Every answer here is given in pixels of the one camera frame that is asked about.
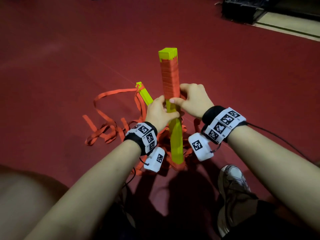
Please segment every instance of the right hand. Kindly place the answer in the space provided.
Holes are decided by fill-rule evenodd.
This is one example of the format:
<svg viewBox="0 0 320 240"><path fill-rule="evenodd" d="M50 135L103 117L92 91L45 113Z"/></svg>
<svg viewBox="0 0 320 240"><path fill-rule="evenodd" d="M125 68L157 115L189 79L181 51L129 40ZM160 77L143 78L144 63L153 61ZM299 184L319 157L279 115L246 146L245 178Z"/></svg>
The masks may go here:
<svg viewBox="0 0 320 240"><path fill-rule="evenodd" d="M202 84L182 83L180 84L180 90L187 93L187 99L173 97L170 99L170 103L180 106L194 117L202 118L204 113L214 106Z"/></svg>

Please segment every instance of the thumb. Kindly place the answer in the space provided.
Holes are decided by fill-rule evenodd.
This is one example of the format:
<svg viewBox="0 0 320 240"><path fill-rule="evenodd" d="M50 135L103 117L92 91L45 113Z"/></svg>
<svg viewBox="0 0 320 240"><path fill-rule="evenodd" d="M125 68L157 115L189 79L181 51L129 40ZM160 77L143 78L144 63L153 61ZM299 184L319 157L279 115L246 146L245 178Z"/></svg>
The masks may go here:
<svg viewBox="0 0 320 240"><path fill-rule="evenodd" d="M182 104L185 102L185 100L180 97L173 97L173 98L169 99L169 102L182 107Z"/></svg>
<svg viewBox="0 0 320 240"><path fill-rule="evenodd" d="M178 111L173 113L167 113L169 120L177 119L180 117L180 113Z"/></svg>

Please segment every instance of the shoe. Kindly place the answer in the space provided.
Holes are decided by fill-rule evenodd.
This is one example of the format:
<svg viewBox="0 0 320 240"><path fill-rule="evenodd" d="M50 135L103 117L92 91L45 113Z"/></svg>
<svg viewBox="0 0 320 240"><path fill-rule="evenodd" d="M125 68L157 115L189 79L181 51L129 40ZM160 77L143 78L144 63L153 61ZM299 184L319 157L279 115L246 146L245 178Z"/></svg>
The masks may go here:
<svg viewBox="0 0 320 240"><path fill-rule="evenodd" d="M237 195L251 194L251 191L241 170L232 164L220 170L218 188L224 199L224 206L218 214L218 230L221 237L224 237L232 227L236 226L232 220L232 208L237 202Z"/></svg>

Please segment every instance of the forearm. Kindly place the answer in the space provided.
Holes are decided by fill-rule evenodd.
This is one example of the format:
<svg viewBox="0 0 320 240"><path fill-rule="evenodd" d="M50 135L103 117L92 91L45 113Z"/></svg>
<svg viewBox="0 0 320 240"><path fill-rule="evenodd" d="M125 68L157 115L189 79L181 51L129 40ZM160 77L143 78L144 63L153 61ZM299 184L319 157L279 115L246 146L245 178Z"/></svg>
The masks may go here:
<svg viewBox="0 0 320 240"><path fill-rule="evenodd" d="M248 126L235 128L228 144L266 188L320 232L320 169Z"/></svg>
<svg viewBox="0 0 320 240"><path fill-rule="evenodd" d="M87 171L26 239L87 239L112 205L141 149L126 140Z"/></svg>

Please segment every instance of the thigh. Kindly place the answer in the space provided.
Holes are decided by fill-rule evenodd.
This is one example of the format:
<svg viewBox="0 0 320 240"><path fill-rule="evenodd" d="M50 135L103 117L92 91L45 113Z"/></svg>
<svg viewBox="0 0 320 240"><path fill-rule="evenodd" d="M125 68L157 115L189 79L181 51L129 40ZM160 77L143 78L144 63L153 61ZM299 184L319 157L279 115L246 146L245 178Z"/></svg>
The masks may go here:
<svg viewBox="0 0 320 240"><path fill-rule="evenodd" d="M0 239L23 239L68 188L46 175L0 165Z"/></svg>

